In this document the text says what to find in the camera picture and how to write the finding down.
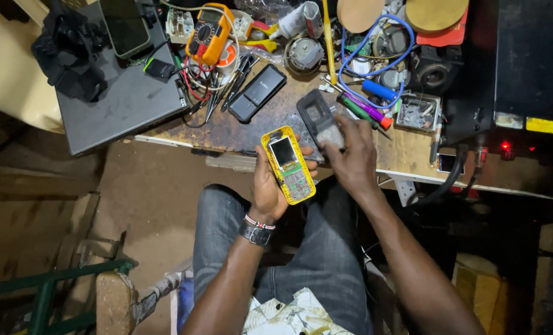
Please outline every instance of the small screen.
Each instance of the small screen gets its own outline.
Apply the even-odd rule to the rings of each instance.
[[[148,42],[148,27],[134,0],[100,0],[105,23],[118,55],[126,54]]]
[[[291,140],[289,140],[288,137],[273,142],[270,146],[272,154],[275,156],[276,162],[279,166],[283,166],[296,160],[293,145],[291,145]]]
[[[205,21],[214,21],[218,22],[221,17],[223,17],[223,13],[215,12],[215,11],[209,11],[209,10],[202,10],[202,15],[200,15],[201,20]]]

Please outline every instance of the round wooden disc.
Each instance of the round wooden disc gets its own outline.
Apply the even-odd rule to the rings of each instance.
[[[383,8],[384,0],[338,0],[337,17],[351,33],[362,33],[374,25]]]
[[[407,0],[407,22],[418,32],[434,33],[457,23],[469,0]]]

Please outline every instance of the jeans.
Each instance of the jeans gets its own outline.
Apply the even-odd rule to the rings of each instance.
[[[260,303],[276,298],[288,304],[295,292],[309,287],[334,323],[353,334],[371,334],[356,204],[334,176],[318,183],[316,195],[307,201],[301,247],[286,266],[258,271],[254,296]],[[249,208],[250,202],[226,186],[209,185],[200,194],[194,300],[221,269]]]

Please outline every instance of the man's right hand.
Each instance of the man's right hand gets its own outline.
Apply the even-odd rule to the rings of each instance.
[[[345,135],[347,149],[341,154],[335,145],[326,141],[321,142],[320,147],[326,151],[339,183],[360,206],[369,206],[379,191],[376,179],[378,155],[372,126],[366,120],[352,120],[341,115],[334,118]]]

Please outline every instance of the yellow phone case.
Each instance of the yellow phone case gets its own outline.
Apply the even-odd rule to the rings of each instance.
[[[272,153],[272,150],[268,147],[268,142],[271,141],[271,134],[280,131],[282,133],[281,138],[288,137],[291,141],[291,144],[293,145],[293,150],[295,151],[295,157],[299,161],[299,164],[301,165],[301,168],[303,170],[303,174],[305,176],[305,180],[310,186],[310,193],[303,197],[302,199],[293,199],[291,196],[291,193],[289,191],[289,188],[284,183],[283,174],[281,170],[279,169],[279,165],[274,157],[274,154]],[[270,133],[264,134],[262,136],[262,147],[266,150],[266,153],[268,154],[268,160],[271,163],[272,170],[274,171],[276,175],[277,182],[279,183],[281,190],[283,194],[285,194],[285,199],[287,199],[287,202],[289,204],[296,204],[299,202],[302,202],[303,200],[311,198],[314,194],[316,194],[316,185],[313,182],[312,176],[310,175],[310,171],[307,168],[307,164],[305,159],[303,158],[302,150],[299,148],[299,144],[297,143],[297,139],[295,139],[295,133],[293,132],[293,129],[289,126],[283,126],[279,129],[275,129],[271,131]]]

